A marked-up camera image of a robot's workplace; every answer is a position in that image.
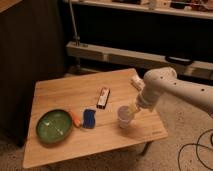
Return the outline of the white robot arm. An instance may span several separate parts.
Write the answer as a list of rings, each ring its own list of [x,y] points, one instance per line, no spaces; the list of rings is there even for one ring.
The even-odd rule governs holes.
[[[141,108],[152,110],[166,92],[200,108],[213,118],[213,86],[179,80],[172,67],[151,69],[143,78],[134,75],[131,84],[139,91],[131,105],[133,113]]]

